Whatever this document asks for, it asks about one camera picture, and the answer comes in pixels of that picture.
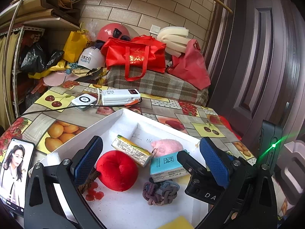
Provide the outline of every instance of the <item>phone screen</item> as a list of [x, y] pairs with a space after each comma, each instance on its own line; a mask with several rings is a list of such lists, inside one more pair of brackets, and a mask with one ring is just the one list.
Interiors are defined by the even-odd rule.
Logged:
[[12, 139], [0, 169], [0, 197], [4, 204], [22, 216], [27, 173], [34, 146], [31, 142]]

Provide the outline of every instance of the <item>white foam tray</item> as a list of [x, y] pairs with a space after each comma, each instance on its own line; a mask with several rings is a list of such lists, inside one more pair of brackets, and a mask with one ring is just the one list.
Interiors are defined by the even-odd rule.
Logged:
[[[84, 148], [94, 135], [103, 139], [103, 155], [114, 148], [111, 143], [120, 134], [135, 144], [152, 150], [150, 142], [159, 139], [175, 139], [179, 141], [191, 156], [205, 166], [199, 151], [199, 139], [177, 131], [171, 127], [137, 114], [128, 109], [120, 109], [64, 143], [55, 150], [59, 157], [72, 158], [79, 149]], [[150, 177], [150, 165], [139, 167], [139, 175], [135, 184], [127, 191], [117, 192], [108, 189], [97, 178], [99, 187], [105, 196], [101, 200], [88, 202], [96, 216], [108, 229], [156, 229], [180, 215], [183, 215], [194, 227], [208, 212], [208, 204], [196, 200], [184, 193], [186, 184], [180, 186], [177, 198], [172, 204], [165, 206], [149, 206], [142, 197], [143, 184]], [[65, 202], [61, 203], [69, 219], [75, 221]]]

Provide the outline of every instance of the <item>wall socket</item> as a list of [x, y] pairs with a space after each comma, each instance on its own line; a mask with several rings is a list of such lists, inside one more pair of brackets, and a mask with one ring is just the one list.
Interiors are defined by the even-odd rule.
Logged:
[[158, 35], [160, 30], [161, 30], [161, 27], [158, 27], [156, 25], [152, 25], [149, 32]]

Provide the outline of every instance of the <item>red plush apple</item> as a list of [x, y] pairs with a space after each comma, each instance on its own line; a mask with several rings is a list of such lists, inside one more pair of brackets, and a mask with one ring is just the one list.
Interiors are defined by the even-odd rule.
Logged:
[[108, 151], [96, 163], [101, 174], [100, 181], [109, 189], [126, 191], [138, 178], [138, 167], [127, 154], [121, 151]]

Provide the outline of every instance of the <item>table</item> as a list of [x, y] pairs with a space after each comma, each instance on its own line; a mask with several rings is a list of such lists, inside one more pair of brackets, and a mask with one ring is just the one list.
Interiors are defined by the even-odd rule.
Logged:
[[[61, 86], [50, 88], [26, 111], [43, 110], [43, 112], [22, 116], [0, 137], [0, 163], [3, 161], [3, 153], [12, 137], [31, 141], [36, 145], [30, 163], [30, 168], [32, 168], [47, 154], [87, 127], [121, 109], [119, 107], [91, 107], [85, 111], [80, 111], [76, 108], [46, 111], [48, 109], [67, 107], [75, 97], [84, 93], [97, 97], [97, 87], [102, 90], [109, 89], [107, 86], [75, 81], [67, 81]], [[141, 94], [141, 96], [143, 101], [130, 107], [130, 110], [198, 139], [209, 136], [221, 150], [236, 157], [243, 157], [252, 165], [255, 163], [256, 158], [221, 123], [213, 109], [163, 97], [146, 94]], [[64, 132], [57, 130], [57, 127], [60, 127], [59, 125], [64, 126]], [[277, 196], [278, 214], [283, 216], [284, 207], [287, 207], [287, 200], [277, 182], [275, 180], [273, 182]]]

